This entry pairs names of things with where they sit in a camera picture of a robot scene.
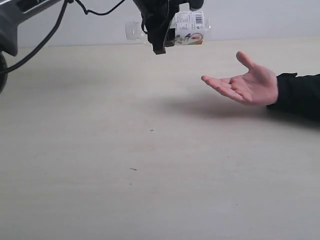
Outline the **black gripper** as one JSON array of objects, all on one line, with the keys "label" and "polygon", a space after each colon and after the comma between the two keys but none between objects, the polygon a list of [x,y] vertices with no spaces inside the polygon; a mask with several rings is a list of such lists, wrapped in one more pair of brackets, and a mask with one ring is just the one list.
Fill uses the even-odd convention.
[{"label": "black gripper", "polygon": [[134,0],[141,15],[141,29],[147,35],[156,55],[166,53],[166,48],[175,45],[176,29],[171,28],[174,15],[180,5],[188,0]]}]

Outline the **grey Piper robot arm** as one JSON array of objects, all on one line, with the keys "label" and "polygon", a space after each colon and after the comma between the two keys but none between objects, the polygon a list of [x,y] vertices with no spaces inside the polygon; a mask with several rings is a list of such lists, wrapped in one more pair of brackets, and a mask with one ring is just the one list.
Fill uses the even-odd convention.
[{"label": "grey Piper robot arm", "polygon": [[[0,2],[0,52],[13,57],[18,54],[18,26],[26,20],[55,5],[55,0],[2,0]],[[8,74],[33,58],[56,33],[71,0],[62,2],[57,20],[47,36],[23,59],[8,66],[5,57],[0,57],[0,88],[7,84]],[[141,16],[140,22],[125,25],[126,38],[130,41],[146,39],[156,55],[166,53],[167,47],[175,45],[176,28],[172,26],[180,6],[188,4],[192,12],[200,10],[202,0],[136,0],[134,4]]]}]

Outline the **person's open bare hand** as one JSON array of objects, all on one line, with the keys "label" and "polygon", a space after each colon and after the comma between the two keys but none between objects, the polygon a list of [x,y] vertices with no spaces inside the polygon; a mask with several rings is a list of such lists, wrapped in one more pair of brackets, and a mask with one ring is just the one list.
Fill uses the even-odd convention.
[{"label": "person's open bare hand", "polygon": [[255,63],[242,51],[238,51],[235,56],[247,68],[247,73],[228,78],[203,75],[201,80],[222,96],[245,106],[274,104],[279,96],[276,74]]}]

